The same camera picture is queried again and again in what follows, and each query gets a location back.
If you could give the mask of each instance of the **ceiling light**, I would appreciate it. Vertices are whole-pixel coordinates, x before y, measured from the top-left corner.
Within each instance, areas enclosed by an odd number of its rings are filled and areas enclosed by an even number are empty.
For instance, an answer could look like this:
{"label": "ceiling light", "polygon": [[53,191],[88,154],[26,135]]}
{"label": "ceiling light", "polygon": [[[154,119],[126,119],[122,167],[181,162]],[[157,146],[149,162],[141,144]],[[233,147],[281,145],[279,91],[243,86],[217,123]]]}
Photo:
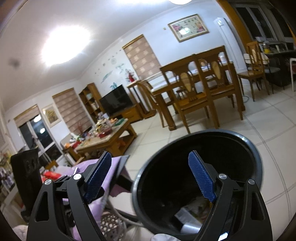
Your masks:
{"label": "ceiling light", "polygon": [[184,5],[186,3],[191,2],[192,0],[169,0],[170,2],[178,5]]}
{"label": "ceiling light", "polygon": [[89,38],[89,32],[82,27],[58,27],[49,35],[42,50],[42,59],[47,65],[67,62],[85,48]]}
{"label": "ceiling light", "polygon": [[40,121],[41,120],[41,115],[38,115],[38,116],[36,116],[35,118],[34,118],[34,122],[36,123],[36,122],[38,122],[38,121]]}

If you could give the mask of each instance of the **picture frame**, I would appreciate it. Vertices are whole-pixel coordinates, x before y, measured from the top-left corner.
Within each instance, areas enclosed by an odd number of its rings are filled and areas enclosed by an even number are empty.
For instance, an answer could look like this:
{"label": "picture frame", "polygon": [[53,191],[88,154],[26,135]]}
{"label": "picture frame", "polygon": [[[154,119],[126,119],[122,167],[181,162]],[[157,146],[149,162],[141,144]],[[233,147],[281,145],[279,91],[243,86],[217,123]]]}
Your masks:
{"label": "picture frame", "polygon": [[48,126],[52,128],[56,124],[58,124],[61,120],[59,116],[59,111],[55,107],[55,105],[52,103],[44,108],[42,108],[42,114],[44,116],[44,119]]}
{"label": "picture frame", "polygon": [[180,42],[207,34],[209,30],[198,14],[194,14],[169,23],[168,26]]}

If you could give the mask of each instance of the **television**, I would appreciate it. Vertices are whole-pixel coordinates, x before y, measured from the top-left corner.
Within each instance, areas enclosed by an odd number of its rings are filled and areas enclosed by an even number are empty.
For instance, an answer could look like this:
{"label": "television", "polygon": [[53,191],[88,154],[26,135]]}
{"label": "television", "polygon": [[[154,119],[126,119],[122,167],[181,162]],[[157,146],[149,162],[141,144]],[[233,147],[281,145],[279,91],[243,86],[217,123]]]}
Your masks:
{"label": "television", "polygon": [[109,116],[113,116],[114,114],[133,106],[130,97],[122,85],[102,97],[100,103]]}

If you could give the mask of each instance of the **cable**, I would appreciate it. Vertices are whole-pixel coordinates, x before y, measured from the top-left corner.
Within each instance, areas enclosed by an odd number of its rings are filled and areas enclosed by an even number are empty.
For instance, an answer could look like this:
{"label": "cable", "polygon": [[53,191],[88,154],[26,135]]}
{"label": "cable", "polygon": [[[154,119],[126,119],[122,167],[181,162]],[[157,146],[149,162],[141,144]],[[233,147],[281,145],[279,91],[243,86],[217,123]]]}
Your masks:
{"label": "cable", "polygon": [[249,99],[250,99],[250,97],[249,96],[246,96],[246,95],[243,95],[242,97],[247,97],[247,100],[246,101],[243,101],[244,103],[247,103],[249,101]]}

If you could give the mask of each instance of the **trash bin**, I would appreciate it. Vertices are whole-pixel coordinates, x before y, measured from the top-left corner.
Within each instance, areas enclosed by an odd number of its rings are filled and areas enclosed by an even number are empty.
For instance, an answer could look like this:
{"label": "trash bin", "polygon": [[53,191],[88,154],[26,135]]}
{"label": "trash bin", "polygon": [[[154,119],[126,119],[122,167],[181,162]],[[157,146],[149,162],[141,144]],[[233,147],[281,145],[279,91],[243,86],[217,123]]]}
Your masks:
{"label": "trash bin", "polygon": [[227,130],[206,130],[181,137],[155,153],[140,169],[132,189],[134,210],[152,233],[164,233],[182,241],[196,234],[181,234],[174,215],[197,196],[202,196],[188,166],[188,154],[196,150],[205,163],[232,180],[262,181],[259,152],[246,137]]}

